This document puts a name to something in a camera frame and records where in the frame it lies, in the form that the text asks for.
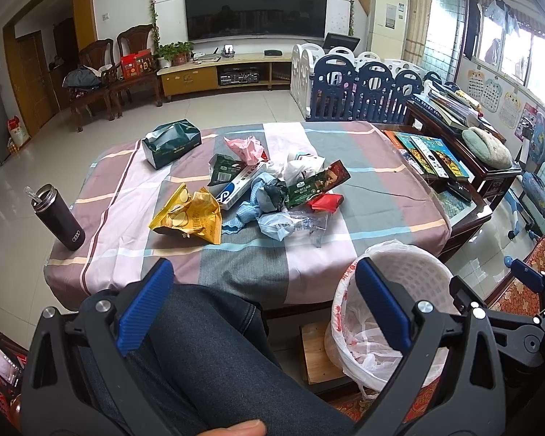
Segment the person's left hand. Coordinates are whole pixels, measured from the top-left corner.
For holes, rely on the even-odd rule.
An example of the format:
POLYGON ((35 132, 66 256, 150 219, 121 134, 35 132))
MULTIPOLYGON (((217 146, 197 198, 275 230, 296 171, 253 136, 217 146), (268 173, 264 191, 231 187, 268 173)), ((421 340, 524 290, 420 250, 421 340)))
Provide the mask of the person's left hand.
POLYGON ((266 436, 267 428, 258 419, 244 421, 227 428, 214 428, 202 432, 199 436, 266 436))

